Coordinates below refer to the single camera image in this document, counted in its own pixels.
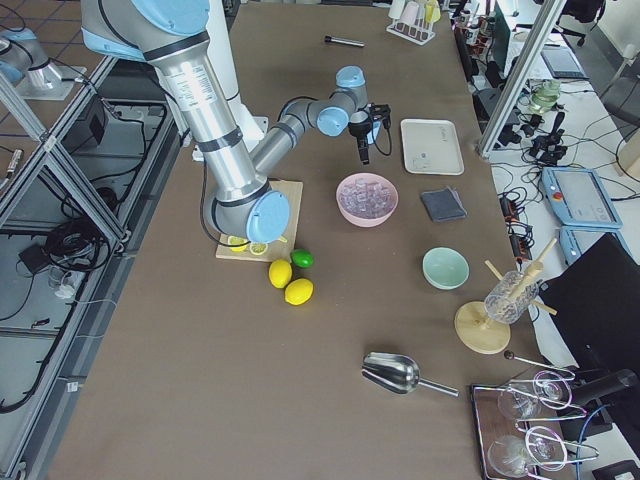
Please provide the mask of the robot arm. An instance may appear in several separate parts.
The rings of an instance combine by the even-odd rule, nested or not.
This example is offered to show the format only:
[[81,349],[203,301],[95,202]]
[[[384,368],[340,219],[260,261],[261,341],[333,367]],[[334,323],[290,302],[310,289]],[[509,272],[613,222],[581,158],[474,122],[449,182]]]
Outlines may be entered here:
[[369,161],[376,126],[390,125],[390,110],[370,103],[357,66],[336,74],[326,100],[296,98],[254,149],[248,149],[208,57],[207,1],[84,1],[85,45],[103,55],[147,63],[167,84],[202,152],[217,190],[204,219],[219,232],[254,243],[271,243],[285,232],[290,206],[268,175],[310,129],[336,137],[348,131],[357,140],[362,163]]
[[57,65],[28,28],[1,31],[1,73],[24,99],[63,101],[85,72]]

